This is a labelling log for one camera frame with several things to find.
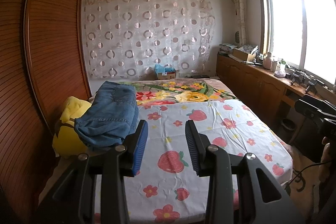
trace wooden louvered door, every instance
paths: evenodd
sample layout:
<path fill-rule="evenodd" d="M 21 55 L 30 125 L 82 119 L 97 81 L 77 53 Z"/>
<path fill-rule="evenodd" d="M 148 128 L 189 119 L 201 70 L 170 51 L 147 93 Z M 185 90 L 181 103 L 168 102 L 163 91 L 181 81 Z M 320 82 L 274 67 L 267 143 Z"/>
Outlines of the wooden louvered door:
<path fill-rule="evenodd" d="M 87 99 L 82 62 L 80 0 L 28 0 L 26 37 L 29 72 L 50 128 L 69 94 Z"/>
<path fill-rule="evenodd" d="M 21 50 L 24 1 L 0 0 L 0 184 L 27 222 L 55 156 L 26 77 Z"/>
<path fill-rule="evenodd" d="M 50 133 L 65 99 L 90 97 L 80 3 L 0 0 L 0 185 L 23 223 L 52 174 Z"/>

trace cardboard box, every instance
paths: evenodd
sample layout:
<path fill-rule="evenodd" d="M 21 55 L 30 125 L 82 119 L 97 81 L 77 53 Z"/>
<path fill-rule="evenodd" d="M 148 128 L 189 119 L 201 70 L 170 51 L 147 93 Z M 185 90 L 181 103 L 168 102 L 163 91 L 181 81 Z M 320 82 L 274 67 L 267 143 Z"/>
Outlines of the cardboard box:
<path fill-rule="evenodd" d="M 232 54 L 242 61 L 252 61 L 255 58 L 255 54 L 247 54 L 237 49 L 233 49 Z"/>
<path fill-rule="evenodd" d="M 162 75 L 162 73 L 158 73 L 156 75 L 158 80 L 167 80 L 176 78 L 176 72 L 167 72 L 167 75 Z"/>

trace window frame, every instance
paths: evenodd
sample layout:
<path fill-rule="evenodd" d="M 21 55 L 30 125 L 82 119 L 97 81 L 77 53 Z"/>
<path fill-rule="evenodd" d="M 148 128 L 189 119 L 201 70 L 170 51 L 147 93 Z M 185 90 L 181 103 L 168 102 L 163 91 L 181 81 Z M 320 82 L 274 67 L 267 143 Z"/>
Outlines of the window frame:
<path fill-rule="evenodd" d="M 305 55 L 307 49 L 307 17 L 305 10 L 305 0 L 301 0 L 302 3 L 302 49 L 300 56 L 300 64 L 289 63 L 289 65 L 296 67 L 297 69 L 304 70 L 308 75 L 315 76 L 316 79 L 324 82 L 328 88 L 333 87 L 334 83 L 330 83 L 327 80 L 319 77 L 318 75 L 305 70 Z M 273 43 L 273 13 L 272 13 L 272 0 L 260 0 L 261 6 L 261 40 L 260 40 L 260 52 L 266 53 L 267 51 L 272 52 Z"/>

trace circle pattern curtain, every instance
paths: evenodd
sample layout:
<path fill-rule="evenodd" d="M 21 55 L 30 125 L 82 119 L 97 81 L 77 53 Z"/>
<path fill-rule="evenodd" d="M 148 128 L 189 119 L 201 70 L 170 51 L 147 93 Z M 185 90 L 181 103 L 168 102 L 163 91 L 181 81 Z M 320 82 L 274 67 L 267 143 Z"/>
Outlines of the circle pattern curtain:
<path fill-rule="evenodd" d="M 84 0 L 89 74 L 139 79 L 155 64 L 202 73 L 215 26 L 206 0 Z"/>

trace yellow plush toy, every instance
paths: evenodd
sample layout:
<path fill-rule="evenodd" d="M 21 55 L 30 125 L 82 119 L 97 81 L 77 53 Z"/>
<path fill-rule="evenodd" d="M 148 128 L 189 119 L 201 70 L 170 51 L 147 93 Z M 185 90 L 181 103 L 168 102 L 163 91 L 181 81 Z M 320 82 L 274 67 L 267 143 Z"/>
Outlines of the yellow plush toy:
<path fill-rule="evenodd" d="M 84 153 L 87 149 L 74 131 L 74 122 L 75 118 L 81 117 L 91 107 L 91 103 L 71 96 L 65 105 L 61 118 L 55 125 L 52 147 L 60 156 L 68 158 Z"/>

